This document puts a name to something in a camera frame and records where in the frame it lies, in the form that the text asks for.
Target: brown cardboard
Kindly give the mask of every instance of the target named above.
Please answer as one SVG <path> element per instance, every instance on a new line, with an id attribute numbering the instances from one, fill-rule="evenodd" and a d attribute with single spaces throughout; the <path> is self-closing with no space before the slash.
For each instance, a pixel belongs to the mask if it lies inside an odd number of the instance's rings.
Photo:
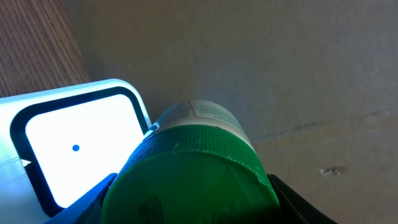
<path id="1" fill-rule="evenodd" d="M 152 120 L 181 101 L 214 101 L 266 171 L 325 215 L 396 222 L 398 2 L 65 4 L 90 78 L 134 85 Z M 334 166 L 343 172 L 319 172 Z"/>

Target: wooden surface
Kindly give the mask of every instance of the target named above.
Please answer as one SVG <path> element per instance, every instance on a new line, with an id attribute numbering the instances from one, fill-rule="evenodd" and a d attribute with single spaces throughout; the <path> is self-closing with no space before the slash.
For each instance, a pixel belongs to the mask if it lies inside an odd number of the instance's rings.
<path id="1" fill-rule="evenodd" d="M 0 0 L 0 97 L 89 80 L 63 0 Z"/>

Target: green bottle cap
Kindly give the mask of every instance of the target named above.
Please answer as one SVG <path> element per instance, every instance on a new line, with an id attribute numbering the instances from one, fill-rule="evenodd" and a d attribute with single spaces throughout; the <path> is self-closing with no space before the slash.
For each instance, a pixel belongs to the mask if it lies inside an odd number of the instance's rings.
<path id="1" fill-rule="evenodd" d="M 102 208 L 103 223 L 250 223 L 279 215 L 257 154 L 228 131 L 204 125 L 145 139 Z"/>

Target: white device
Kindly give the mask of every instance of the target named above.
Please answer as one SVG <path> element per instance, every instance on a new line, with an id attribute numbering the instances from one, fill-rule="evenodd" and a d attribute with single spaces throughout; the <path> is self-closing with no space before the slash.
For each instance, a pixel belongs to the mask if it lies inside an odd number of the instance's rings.
<path id="1" fill-rule="evenodd" d="M 2 222 L 46 222 L 118 173 L 150 125 L 121 80 L 1 98 Z"/>

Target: white screen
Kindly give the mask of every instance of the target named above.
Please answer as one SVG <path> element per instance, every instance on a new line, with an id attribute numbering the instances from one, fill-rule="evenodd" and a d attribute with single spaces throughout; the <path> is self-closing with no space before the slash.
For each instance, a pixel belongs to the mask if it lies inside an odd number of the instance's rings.
<path id="1" fill-rule="evenodd" d="M 118 173 L 144 136 L 124 95 L 34 116 L 26 135 L 55 202 L 63 208 Z"/>

